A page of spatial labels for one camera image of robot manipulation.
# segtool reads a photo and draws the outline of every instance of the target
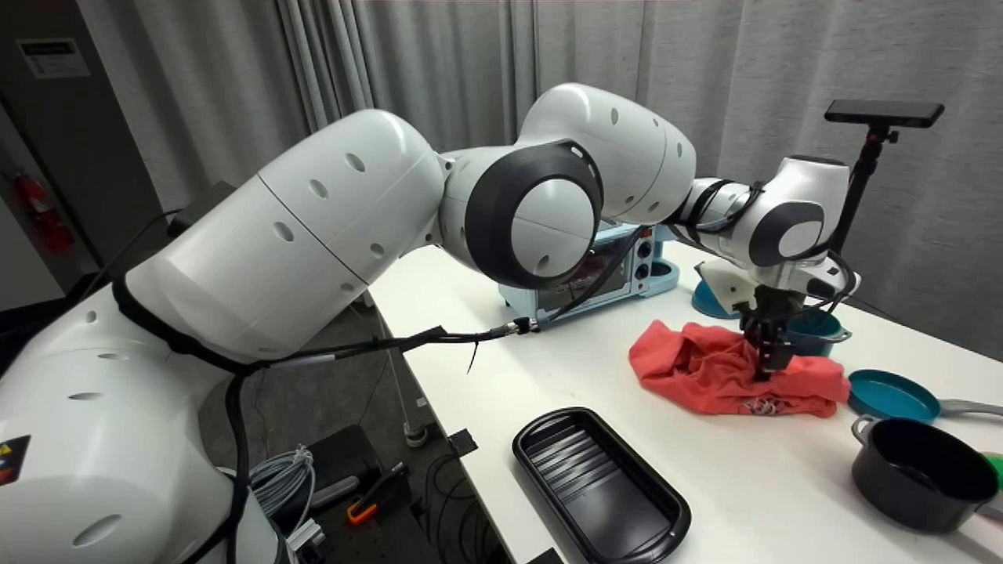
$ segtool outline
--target black tray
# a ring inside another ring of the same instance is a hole
[[[517,480],[564,557],[663,560],[689,530],[689,504],[599,412],[536,417],[511,442]]]

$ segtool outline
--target red towel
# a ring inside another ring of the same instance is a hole
[[[697,412],[816,412],[830,417],[848,396],[842,366],[829,358],[792,358],[784,374],[752,383],[752,343],[722,324],[653,321],[631,347],[631,362],[655,395]]]

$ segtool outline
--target fire extinguisher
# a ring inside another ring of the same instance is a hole
[[[20,193],[36,230],[39,243],[51,252],[71,247],[71,227],[63,221],[53,196],[32,174],[17,174],[13,192]]]

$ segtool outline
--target table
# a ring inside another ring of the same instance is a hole
[[[471,428],[479,452],[465,457],[502,537],[517,560],[552,547],[552,536],[511,471],[511,438],[532,417],[582,404],[599,409],[689,508],[692,530],[675,560],[775,564],[775,560],[1001,560],[1003,527],[969,520],[955,536],[918,536],[873,513],[848,482],[860,452],[854,412],[816,417],[697,417],[639,388],[628,347],[653,321],[718,321],[689,306],[705,252],[667,243],[679,288],[631,301],[552,333],[471,347],[419,347],[408,362],[446,431]],[[495,282],[439,247],[398,260],[372,288],[394,336],[425,324],[490,329],[511,312]],[[1003,362],[841,306],[848,342],[835,358],[848,368],[898,368],[941,396],[1003,400]],[[937,423],[982,452],[1003,452],[1003,426]]]

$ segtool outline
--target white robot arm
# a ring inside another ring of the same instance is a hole
[[[0,452],[0,560],[191,560],[232,513],[196,438],[204,395],[228,366],[301,352],[419,243],[505,284],[554,284],[602,215],[667,221],[768,288],[747,298],[752,338],[756,310],[775,321],[765,293],[792,304],[854,284],[825,252],[802,255],[841,215],[845,165],[791,155],[761,187],[692,174],[697,149],[671,123],[585,85],[541,95],[508,148],[439,155],[380,108],[316,132],[44,329],[0,380],[0,445],[23,449]],[[204,560],[277,560],[254,494],[238,509],[234,551]]]

